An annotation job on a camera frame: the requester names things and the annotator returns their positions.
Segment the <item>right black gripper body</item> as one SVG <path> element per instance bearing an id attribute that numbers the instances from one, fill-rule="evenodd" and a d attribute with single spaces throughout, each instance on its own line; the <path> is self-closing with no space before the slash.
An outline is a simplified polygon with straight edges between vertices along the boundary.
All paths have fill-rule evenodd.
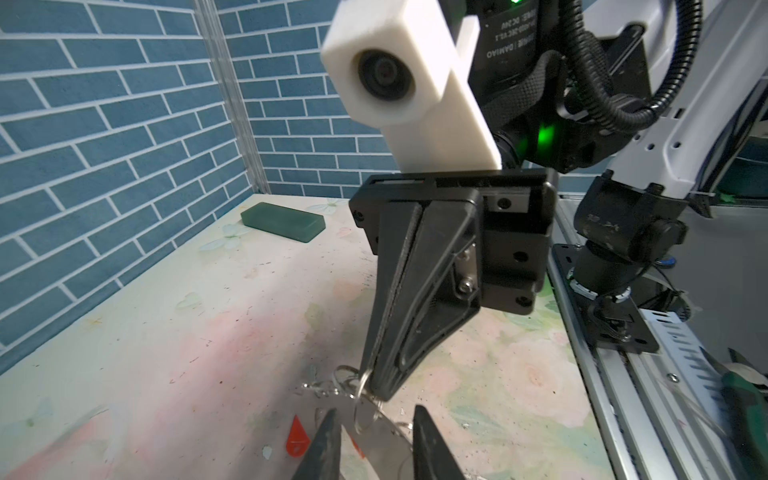
<path id="1" fill-rule="evenodd" d="M 372 252 L 380 207 L 388 201 L 434 200 L 476 190 L 482 197 L 480 306 L 528 314 L 544 283 L 557 200 L 552 169 L 374 175 L 349 202 Z"/>

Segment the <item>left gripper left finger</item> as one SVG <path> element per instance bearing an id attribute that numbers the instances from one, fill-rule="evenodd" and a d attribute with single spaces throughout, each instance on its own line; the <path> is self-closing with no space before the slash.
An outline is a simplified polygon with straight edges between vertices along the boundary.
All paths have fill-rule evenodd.
<path id="1" fill-rule="evenodd" d="M 341 430 L 342 425 L 337 410 L 330 409 L 325 414 L 292 480 L 339 480 L 341 478 Z"/>

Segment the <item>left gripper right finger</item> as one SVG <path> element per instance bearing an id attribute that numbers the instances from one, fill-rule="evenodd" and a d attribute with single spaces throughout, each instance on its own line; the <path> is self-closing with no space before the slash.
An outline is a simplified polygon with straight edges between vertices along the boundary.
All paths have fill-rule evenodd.
<path id="1" fill-rule="evenodd" d="M 465 476 L 428 410 L 416 405 L 413 417 L 415 480 L 464 480 Z"/>

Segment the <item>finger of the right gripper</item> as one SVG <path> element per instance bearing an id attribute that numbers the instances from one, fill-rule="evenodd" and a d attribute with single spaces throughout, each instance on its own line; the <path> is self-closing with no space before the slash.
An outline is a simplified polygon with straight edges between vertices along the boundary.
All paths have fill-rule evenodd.
<path id="1" fill-rule="evenodd" d="M 384 203 L 372 240 L 378 250 L 379 216 L 390 202 L 422 207 L 392 317 L 371 371 L 371 394 L 390 400 L 424 358 L 479 310 L 482 197 L 462 190 L 434 200 Z"/>
<path id="2" fill-rule="evenodd" d="M 390 202 L 380 211 L 375 298 L 361 360 L 363 372 L 372 371 L 379 356 L 421 216 L 417 202 Z"/>

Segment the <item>red-capped key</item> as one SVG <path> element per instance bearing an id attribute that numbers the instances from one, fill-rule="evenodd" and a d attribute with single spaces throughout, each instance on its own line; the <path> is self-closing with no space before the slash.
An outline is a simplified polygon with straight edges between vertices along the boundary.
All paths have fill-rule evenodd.
<path id="1" fill-rule="evenodd" d="M 299 417 L 295 415 L 292 419 L 285 442 L 286 453 L 292 458 L 300 458 L 306 453 L 310 444 L 311 439 L 309 435 Z"/>

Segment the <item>metal key organizer plate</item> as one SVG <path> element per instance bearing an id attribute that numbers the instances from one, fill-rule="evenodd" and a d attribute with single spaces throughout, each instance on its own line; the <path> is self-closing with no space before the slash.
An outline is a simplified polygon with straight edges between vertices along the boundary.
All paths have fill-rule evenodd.
<path id="1" fill-rule="evenodd" d="M 313 422 L 312 440 L 330 409 L 341 421 L 341 440 L 348 438 L 359 448 L 380 479 L 414 479 L 413 418 L 397 423 L 387 417 L 381 402 L 364 393 L 366 380 L 357 369 L 338 366 L 328 380 L 305 382 L 298 391 L 308 396 L 305 416 Z"/>

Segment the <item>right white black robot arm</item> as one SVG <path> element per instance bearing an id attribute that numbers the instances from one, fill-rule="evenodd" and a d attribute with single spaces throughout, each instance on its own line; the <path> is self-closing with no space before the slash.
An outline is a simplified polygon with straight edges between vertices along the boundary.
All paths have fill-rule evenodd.
<path id="1" fill-rule="evenodd" d="M 763 1 L 343 1 L 321 57 L 397 173 L 350 203 L 378 259 L 362 391 L 389 400 L 553 258 L 593 348 L 656 352 L 633 285 L 747 137 Z"/>

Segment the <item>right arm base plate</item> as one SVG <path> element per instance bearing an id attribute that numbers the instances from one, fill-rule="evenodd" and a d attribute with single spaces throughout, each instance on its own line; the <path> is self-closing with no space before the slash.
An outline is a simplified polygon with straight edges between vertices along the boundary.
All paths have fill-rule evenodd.
<path id="1" fill-rule="evenodd" d="M 552 247 L 555 276 L 564 282 L 564 297 L 574 310 L 575 323 L 581 327 L 586 343 L 593 349 L 627 353 L 657 353 L 659 343 L 632 299 L 632 287 L 620 294 L 597 299 L 597 294 L 574 283 L 580 249 L 573 245 Z"/>

